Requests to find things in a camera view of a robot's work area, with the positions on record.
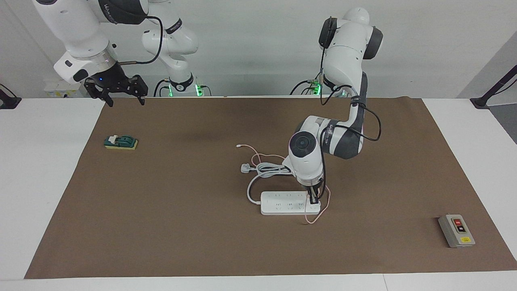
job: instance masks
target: gray switch box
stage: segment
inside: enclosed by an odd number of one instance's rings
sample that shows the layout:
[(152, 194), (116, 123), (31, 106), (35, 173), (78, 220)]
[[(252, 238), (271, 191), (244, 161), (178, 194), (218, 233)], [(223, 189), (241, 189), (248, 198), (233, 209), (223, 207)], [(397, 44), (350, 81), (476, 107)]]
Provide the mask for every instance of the gray switch box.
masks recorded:
[(451, 248), (463, 248), (476, 244), (461, 215), (447, 214), (440, 217), (438, 222)]

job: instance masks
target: black mount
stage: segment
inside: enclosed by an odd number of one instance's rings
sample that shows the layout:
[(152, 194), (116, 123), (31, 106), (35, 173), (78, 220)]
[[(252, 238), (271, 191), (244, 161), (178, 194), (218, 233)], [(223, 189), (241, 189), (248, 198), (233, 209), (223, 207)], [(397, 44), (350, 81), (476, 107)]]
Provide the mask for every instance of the black mount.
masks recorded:
[(0, 100), (3, 102), (2, 105), (0, 105), (0, 109), (14, 109), (18, 106), (22, 98), (9, 97), (4, 91), (2, 91), (2, 89), (0, 89)]
[(93, 99), (100, 99), (105, 101), (109, 107), (113, 107), (113, 99), (110, 93), (126, 93), (138, 98), (138, 101), (143, 106), (145, 105), (145, 96), (147, 96), (147, 85), (140, 75), (135, 75), (133, 78), (124, 79), (117, 82), (114, 86), (102, 88), (102, 91), (96, 87), (95, 80), (87, 78), (84, 81), (84, 87)]
[(314, 186), (306, 186), (305, 189), (307, 190), (307, 193), (309, 194), (309, 202), (310, 204), (318, 204), (320, 202), (320, 199), (318, 198), (318, 195), (320, 194), (319, 188), (321, 186), (321, 183)]
[(178, 92), (183, 92), (185, 91), (188, 86), (192, 85), (192, 83), (194, 82), (194, 75), (192, 73), (190, 73), (190, 78), (185, 81), (185, 82), (181, 82), (181, 83), (176, 83), (174, 81), (172, 81), (171, 79), (169, 79), (169, 83), (178, 91)]
[(515, 65), (504, 77), (502, 77), (499, 82), (497, 82), (488, 92), (486, 92), (482, 97), (479, 98), (471, 98), (470, 102), (477, 109), (490, 109), (486, 105), (486, 102), (490, 99), (490, 97), (494, 96), (497, 91), (499, 91), (508, 81), (510, 81), (515, 75), (517, 75), (517, 65)]

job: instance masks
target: pink cable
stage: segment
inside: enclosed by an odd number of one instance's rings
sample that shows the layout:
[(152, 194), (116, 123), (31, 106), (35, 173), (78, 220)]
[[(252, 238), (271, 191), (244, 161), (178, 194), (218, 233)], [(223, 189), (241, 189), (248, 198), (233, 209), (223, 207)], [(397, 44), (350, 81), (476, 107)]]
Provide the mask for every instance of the pink cable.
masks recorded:
[(285, 159), (285, 157), (283, 156), (280, 156), (280, 155), (265, 155), (265, 154), (259, 154), (259, 153), (256, 153), (253, 155), (253, 157), (251, 157), (251, 163), (253, 164), (253, 159), (258, 156), (260, 158), (260, 156), (275, 156), (275, 157), (279, 157), (279, 158), (282, 158), (282, 159)]
[[(325, 188), (327, 189), (328, 191), (328, 198), (327, 198), (327, 206), (318, 214), (318, 216), (316, 217), (316, 219), (314, 219), (313, 221), (309, 221), (307, 219), (307, 214), (305, 214), (305, 221), (308, 223), (308, 224), (314, 224), (319, 218), (320, 216), (322, 216), (323, 212), (325, 212), (325, 210), (327, 210), (328, 208), (328, 205), (330, 204), (330, 189), (328, 188), (328, 186), (325, 186)], [(307, 213), (307, 203), (309, 202), (309, 194), (307, 194), (307, 199), (305, 200), (305, 209), (303, 210), (305, 213)]]
[[(250, 149), (252, 149), (252, 150), (255, 152), (255, 155), (254, 155), (254, 156), (258, 155), (258, 163), (259, 163), (259, 164), (260, 164), (260, 163), (262, 163), (262, 161), (260, 160), (259, 152), (258, 152), (254, 147), (252, 147), (251, 145), (248, 145), (248, 144), (241, 144), (240, 146), (241, 146), (241, 147), (249, 147)], [(253, 162), (253, 158), (251, 158), (251, 164), (252, 164), (253, 166), (255, 166), (255, 167), (257, 166), (257, 165)]]

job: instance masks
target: white power strip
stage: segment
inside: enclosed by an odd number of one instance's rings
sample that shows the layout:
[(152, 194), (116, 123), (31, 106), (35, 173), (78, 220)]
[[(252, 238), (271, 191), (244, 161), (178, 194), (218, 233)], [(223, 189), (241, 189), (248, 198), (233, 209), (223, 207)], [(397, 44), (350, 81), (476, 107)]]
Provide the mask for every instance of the white power strip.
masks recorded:
[(321, 208), (321, 202), (310, 204), (307, 192), (304, 191), (262, 192), (260, 202), (260, 211), (263, 215), (316, 215)]

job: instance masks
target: brown paper mat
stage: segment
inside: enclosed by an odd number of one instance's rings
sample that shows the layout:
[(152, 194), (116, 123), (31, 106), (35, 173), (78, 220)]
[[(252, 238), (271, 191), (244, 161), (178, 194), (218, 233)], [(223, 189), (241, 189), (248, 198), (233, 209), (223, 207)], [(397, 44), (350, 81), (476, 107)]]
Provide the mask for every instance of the brown paper mat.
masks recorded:
[[(328, 211), (262, 216), (248, 202), (252, 151), (285, 154), (308, 115), (344, 119), (349, 100), (117, 99), (105, 107), (26, 274), (171, 277), (515, 270), (517, 263), (419, 99), (369, 99), (381, 141), (328, 156)], [(376, 121), (367, 116), (366, 133)], [(139, 139), (107, 150), (108, 135)], [(256, 182), (300, 190), (293, 177)], [(459, 213), (476, 245), (450, 249), (436, 217)]]

